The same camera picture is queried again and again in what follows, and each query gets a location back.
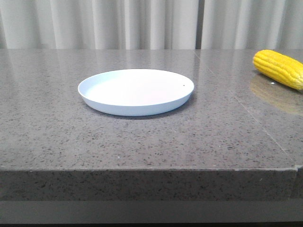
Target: granite countertop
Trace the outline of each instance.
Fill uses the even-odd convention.
[[[256,51],[0,50],[0,200],[303,198],[303,95],[258,73]],[[122,117],[78,94],[87,77],[143,68],[190,78],[189,101]]]

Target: gray speckled surface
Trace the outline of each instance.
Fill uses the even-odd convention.
[[[289,198],[302,117],[253,96],[254,52],[0,50],[0,199]],[[130,68],[180,73],[195,90],[148,117],[104,114],[78,94],[83,79]],[[276,131],[266,111],[286,119]],[[287,147],[276,134],[291,118]]]

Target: curtain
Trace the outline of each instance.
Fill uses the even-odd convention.
[[[0,48],[302,49],[303,0],[0,0]]]

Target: plate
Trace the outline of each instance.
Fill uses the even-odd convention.
[[[147,116],[176,109],[193,90],[194,83],[185,76],[150,69],[104,72],[78,86],[87,105],[120,116]]]

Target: table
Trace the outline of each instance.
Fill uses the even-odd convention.
[[[303,95],[257,72],[256,51],[0,50],[0,223],[303,221]],[[121,69],[195,89],[154,116],[88,107],[78,84]]]

